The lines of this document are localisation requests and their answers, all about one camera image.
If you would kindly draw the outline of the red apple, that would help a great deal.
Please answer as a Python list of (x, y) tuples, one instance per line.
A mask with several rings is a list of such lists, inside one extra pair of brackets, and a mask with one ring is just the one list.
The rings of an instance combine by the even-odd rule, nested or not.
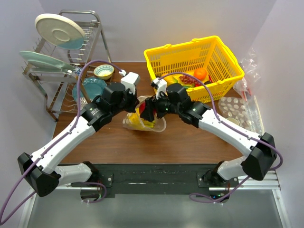
[(139, 114), (142, 114), (142, 113), (144, 112), (145, 107), (146, 107), (146, 103), (145, 103), (145, 101), (143, 101), (143, 102), (139, 105), (139, 108), (138, 108)]

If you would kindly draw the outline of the yellow banana bunch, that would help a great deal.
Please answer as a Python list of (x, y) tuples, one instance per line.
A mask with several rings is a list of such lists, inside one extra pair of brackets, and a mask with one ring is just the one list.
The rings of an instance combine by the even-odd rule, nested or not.
[(146, 131), (155, 126), (155, 122), (146, 121), (138, 116), (136, 113), (128, 113), (126, 123), (134, 130)]

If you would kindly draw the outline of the clear zip top bag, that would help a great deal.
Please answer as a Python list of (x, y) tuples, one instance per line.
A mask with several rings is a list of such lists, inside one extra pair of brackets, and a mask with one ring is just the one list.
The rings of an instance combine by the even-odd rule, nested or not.
[(154, 115), (154, 120), (152, 122), (146, 121), (140, 117), (140, 106), (144, 104), (145, 99), (148, 96), (140, 96), (138, 97), (139, 104), (135, 109), (135, 113), (128, 113), (123, 119), (123, 127), (129, 130), (137, 130), (137, 131), (147, 131), (147, 132), (163, 132), (167, 123), (165, 118), (158, 119), (156, 115)]

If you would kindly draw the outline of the yellow plastic shopping basket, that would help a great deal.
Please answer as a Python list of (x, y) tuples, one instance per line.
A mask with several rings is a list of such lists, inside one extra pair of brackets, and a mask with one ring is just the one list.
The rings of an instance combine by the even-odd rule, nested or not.
[[(192, 100), (203, 103), (224, 97), (245, 75), (234, 54), (218, 36), (150, 48), (144, 51), (144, 57), (151, 80), (174, 74), (196, 79), (196, 87), (187, 89), (187, 93)], [(193, 76), (197, 68), (207, 71), (203, 81)]]

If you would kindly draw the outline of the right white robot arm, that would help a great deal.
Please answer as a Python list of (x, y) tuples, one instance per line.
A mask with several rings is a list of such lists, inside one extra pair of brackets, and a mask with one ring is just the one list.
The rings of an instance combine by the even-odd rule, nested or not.
[(172, 84), (165, 91), (145, 99), (139, 113), (142, 119), (149, 122), (163, 118), (166, 114), (176, 114), (184, 123), (208, 131), (240, 151), (241, 157), (221, 161), (205, 174), (205, 181), (218, 187), (243, 175), (261, 181), (277, 158), (272, 135), (259, 135), (219, 116), (206, 104), (192, 101), (180, 84)]

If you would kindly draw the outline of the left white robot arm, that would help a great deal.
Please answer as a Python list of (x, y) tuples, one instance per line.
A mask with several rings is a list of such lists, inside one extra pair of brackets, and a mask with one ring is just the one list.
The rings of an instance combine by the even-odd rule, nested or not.
[(60, 185), (83, 182), (94, 186), (98, 170), (90, 163), (60, 166), (60, 162), (82, 141), (110, 123), (122, 111), (134, 112), (139, 101), (136, 85), (129, 82), (108, 84), (102, 95), (96, 96), (80, 111), (71, 124), (45, 147), (18, 157), (22, 177), (33, 190), (44, 197)]

